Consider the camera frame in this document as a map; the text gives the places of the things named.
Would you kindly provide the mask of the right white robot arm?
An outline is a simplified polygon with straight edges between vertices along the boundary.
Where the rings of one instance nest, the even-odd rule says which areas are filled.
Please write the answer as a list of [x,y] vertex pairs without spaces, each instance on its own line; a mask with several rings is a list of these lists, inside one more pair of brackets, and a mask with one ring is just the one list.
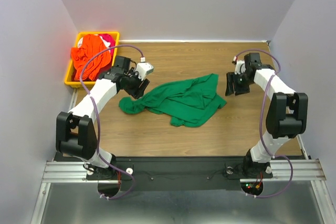
[[263,101],[270,100],[269,108],[260,112],[260,140],[247,151],[241,165],[248,177],[271,174],[270,161],[280,147],[307,127],[308,96],[287,86],[278,77],[279,68],[262,63],[261,52],[245,50],[243,60],[235,56],[235,70],[226,74],[226,96],[249,93],[250,85],[256,84],[264,91]]

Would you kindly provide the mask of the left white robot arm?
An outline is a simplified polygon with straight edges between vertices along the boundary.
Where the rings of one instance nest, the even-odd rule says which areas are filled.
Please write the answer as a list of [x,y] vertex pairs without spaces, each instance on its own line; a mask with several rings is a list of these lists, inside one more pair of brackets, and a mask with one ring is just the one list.
[[132,67],[131,61],[116,56],[113,66],[99,76],[89,94],[56,118],[56,150],[86,162],[84,168],[89,175],[110,179],[117,172],[116,157],[99,146],[96,129],[100,112],[119,91],[139,99],[150,83],[147,75],[154,67],[144,59]]

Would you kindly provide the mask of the green t shirt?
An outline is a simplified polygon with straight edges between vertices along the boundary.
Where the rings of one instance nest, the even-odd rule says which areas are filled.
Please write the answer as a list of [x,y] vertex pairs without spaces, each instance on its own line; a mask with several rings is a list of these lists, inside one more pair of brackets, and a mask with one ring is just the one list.
[[200,127],[226,105],[226,101],[217,94],[218,78],[217,74],[211,73],[195,79],[165,83],[137,100],[122,98],[119,108],[126,114],[148,110],[169,115],[172,126]]

